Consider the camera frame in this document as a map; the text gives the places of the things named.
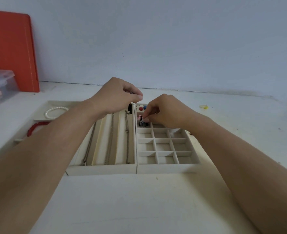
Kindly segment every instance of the white bead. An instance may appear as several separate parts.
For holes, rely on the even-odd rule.
[[[48,116],[48,113],[49,113],[49,112],[51,112],[51,111],[53,111],[53,110],[56,110],[56,109],[63,109],[63,110],[66,110],[66,111],[69,110],[68,108],[66,108],[66,107],[61,107],[61,106],[59,106],[59,107],[54,107],[54,108],[50,108],[50,109],[48,109],[48,110],[44,113],[45,118],[47,118],[47,119],[56,119],[56,117],[50,117],[50,116]]]

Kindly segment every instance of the bracelet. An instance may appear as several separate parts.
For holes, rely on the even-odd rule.
[[[50,123],[49,121],[41,121],[41,122],[35,123],[28,130],[27,137],[30,137],[32,135],[33,131],[35,130],[35,128],[37,128],[38,126],[45,126],[45,125],[48,125],[49,123]]]
[[[51,112],[51,111],[53,111],[53,110],[56,110],[56,109],[63,109],[63,110],[66,110],[66,111],[69,110],[69,109],[66,108],[66,107],[54,107],[54,108],[48,109],[48,110],[44,113],[45,118],[47,118],[47,119],[56,119],[56,117],[50,117],[50,116],[48,116],[48,113],[49,113],[49,112]]]

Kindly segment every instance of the person's right arm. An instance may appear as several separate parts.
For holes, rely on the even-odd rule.
[[[172,95],[151,101],[143,118],[191,132],[254,225],[262,233],[287,233],[286,168]]]

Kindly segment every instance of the person's left hand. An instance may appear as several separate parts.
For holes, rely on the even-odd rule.
[[[143,94],[133,84],[119,78],[112,77],[91,98],[99,107],[99,112],[105,116],[110,113],[127,109],[131,102],[142,100]]]

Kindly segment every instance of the forearm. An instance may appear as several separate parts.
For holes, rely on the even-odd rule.
[[[80,103],[0,156],[0,228],[28,233],[100,112]]]
[[[195,135],[247,216],[262,231],[287,232],[287,169],[211,119],[194,114]]]

